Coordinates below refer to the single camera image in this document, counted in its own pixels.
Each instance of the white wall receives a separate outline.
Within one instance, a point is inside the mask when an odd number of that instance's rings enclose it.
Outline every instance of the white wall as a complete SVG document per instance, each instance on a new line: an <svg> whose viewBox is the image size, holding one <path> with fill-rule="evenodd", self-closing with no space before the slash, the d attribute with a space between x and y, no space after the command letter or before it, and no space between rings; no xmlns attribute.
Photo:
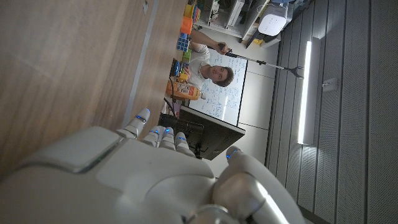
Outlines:
<svg viewBox="0 0 398 224"><path fill-rule="evenodd" d="M304 221L306 224L313 224L313 222L311 222L310 220L307 220L306 218L304 218Z"/></svg>
<svg viewBox="0 0 398 224"><path fill-rule="evenodd" d="M236 55L276 64L278 44L266 49L257 44L251 44L246 49L245 45L238 42L239 39L237 37L206 28L203 28L201 32L215 41L226 42ZM246 134L234 145L238 146L246 154L255 157L261 163L264 163L266 156L274 78L274 68L249 61L238 125L246 130ZM212 161L204 159L216 177L219 177L228 166L225 152Z"/></svg>

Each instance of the wooden surface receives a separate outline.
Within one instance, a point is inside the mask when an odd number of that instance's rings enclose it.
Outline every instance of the wooden surface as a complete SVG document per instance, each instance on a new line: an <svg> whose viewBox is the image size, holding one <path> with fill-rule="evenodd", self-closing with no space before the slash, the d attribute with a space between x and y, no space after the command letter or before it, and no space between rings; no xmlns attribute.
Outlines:
<svg viewBox="0 0 398 224"><path fill-rule="evenodd" d="M0 175L92 125L121 128L145 33L136 0L0 2ZM185 1L159 1L132 113L157 124Z"/></svg>

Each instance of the man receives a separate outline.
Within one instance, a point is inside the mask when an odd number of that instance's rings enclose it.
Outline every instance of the man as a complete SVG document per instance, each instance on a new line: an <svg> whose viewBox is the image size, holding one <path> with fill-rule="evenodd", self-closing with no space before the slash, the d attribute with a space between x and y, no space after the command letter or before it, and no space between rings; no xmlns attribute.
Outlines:
<svg viewBox="0 0 398 224"><path fill-rule="evenodd" d="M224 44L224 47L220 49L218 44ZM232 82L234 73L229 67L210 66L210 53L207 46L214 48L223 55L230 50L226 43L216 42L207 35L197 30L192 30L190 41L190 48L192 49L191 61L189 68L185 68L185 72L189 76L188 82L201 90L203 82L209 78L214 84L226 87Z"/></svg>

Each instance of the orange container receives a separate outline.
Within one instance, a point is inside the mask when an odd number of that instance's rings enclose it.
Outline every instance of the orange container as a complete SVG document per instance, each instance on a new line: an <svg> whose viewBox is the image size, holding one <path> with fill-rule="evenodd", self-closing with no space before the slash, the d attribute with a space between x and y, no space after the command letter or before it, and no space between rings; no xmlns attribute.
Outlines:
<svg viewBox="0 0 398 224"><path fill-rule="evenodd" d="M192 18L183 16L180 32L190 35L192 30L192 24L193 24Z"/></svg>
<svg viewBox="0 0 398 224"><path fill-rule="evenodd" d="M174 96L178 99L197 100L201 97L200 90L189 83L173 82ZM172 82L167 83L166 93L172 94Z"/></svg>

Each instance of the white t-shirt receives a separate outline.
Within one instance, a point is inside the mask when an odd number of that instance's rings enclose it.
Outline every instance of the white t-shirt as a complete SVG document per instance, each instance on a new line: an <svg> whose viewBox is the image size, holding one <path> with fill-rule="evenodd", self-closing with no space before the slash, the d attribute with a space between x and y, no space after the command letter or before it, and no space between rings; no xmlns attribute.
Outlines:
<svg viewBox="0 0 398 224"><path fill-rule="evenodd" d="M195 85L199 90L201 90L203 82L206 80L206 78L203 78L203 75L201 75L200 68L209 64L210 53L206 45L200 44L199 47L192 50L189 62L191 77L187 81Z"/></svg>

